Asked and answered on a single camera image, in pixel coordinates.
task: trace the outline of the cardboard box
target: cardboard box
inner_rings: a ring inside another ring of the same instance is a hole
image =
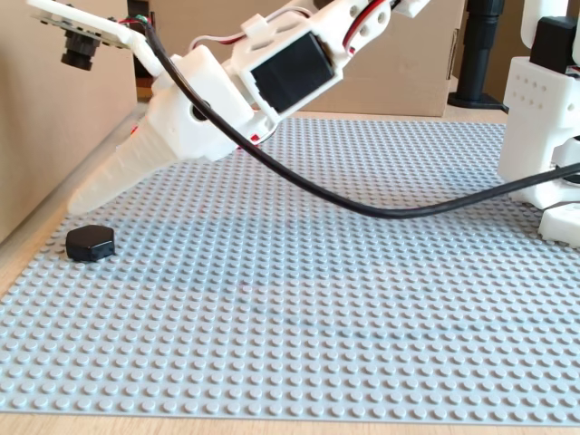
[[[229,35],[254,14],[268,15],[285,0],[150,0],[169,53],[183,54],[201,34]],[[393,14],[384,35],[358,53],[344,81],[308,111],[442,116],[464,0],[431,0],[414,20]],[[210,45],[220,61],[229,50]]]
[[[75,0],[124,17],[126,0]],[[91,72],[61,63],[64,30],[0,2],[0,242],[135,106],[131,53],[100,47]]]

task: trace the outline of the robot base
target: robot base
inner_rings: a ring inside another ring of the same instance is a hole
[[[580,81],[535,65],[528,58],[512,61],[507,80],[509,107],[499,175],[524,178],[580,161]],[[580,185],[553,181],[522,190],[512,198],[550,208],[540,233],[546,239],[580,247]]]

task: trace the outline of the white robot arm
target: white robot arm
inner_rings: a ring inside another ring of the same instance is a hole
[[[524,43],[530,48],[538,44],[538,22],[548,16],[566,16],[567,4],[567,0],[526,0]],[[550,35],[542,38],[544,61],[559,56],[564,67],[555,71],[550,62],[541,64],[534,56],[512,61],[505,98],[509,115],[498,169],[506,181],[580,162],[576,139],[580,135],[580,75],[573,65],[566,70],[570,54],[580,63],[580,35],[575,35],[574,43],[566,42],[566,47],[562,41],[556,46],[558,41]],[[573,53],[566,52],[570,46]],[[544,238],[580,247],[580,206],[575,204],[580,202],[580,176],[527,188],[512,198],[546,210],[540,227]]]
[[[392,9],[413,17],[429,1],[294,0],[268,19],[255,15],[243,23],[225,63],[203,45],[172,61],[213,110],[258,144],[343,78],[344,66],[384,32]],[[236,149],[163,71],[143,35],[53,0],[28,3],[45,22],[131,49],[157,78],[139,128],[81,185],[71,213],[103,205],[156,169],[180,160],[219,160]]]

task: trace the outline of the black hexagonal puck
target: black hexagonal puck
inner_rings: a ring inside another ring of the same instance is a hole
[[[99,225],[76,228],[66,235],[66,255],[74,261],[95,262],[115,254],[115,232]]]

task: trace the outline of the screw hole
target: screw hole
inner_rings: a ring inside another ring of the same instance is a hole
[[[204,102],[209,107],[211,107],[207,101],[204,100]],[[199,109],[196,106],[194,106],[193,104],[191,104],[191,116],[193,116],[196,120],[201,121],[201,122],[208,120],[208,118],[206,118],[203,115],[203,113],[201,113],[201,111],[199,111]]]

